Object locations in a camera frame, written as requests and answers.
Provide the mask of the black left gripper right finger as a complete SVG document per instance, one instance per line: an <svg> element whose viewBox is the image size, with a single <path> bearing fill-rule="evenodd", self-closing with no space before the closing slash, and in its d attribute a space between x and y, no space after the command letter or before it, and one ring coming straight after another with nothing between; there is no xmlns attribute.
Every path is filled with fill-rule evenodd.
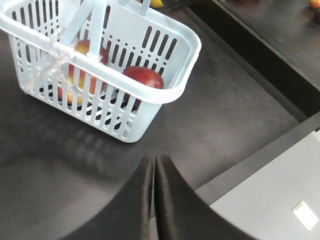
<svg viewBox="0 0 320 240"><path fill-rule="evenodd" d="M154 207L161 240L252 240L212 210L188 185L169 155L154 163Z"/></svg>

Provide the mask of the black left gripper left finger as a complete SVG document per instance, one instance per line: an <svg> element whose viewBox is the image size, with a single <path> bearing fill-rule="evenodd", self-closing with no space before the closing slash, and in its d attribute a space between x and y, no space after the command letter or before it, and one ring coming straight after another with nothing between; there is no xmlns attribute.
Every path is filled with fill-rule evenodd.
<svg viewBox="0 0 320 240"><path fill-rule="evenodd" d="M65 240L148 240L154 160L142 157L132 176L94 217Z"/></svg>

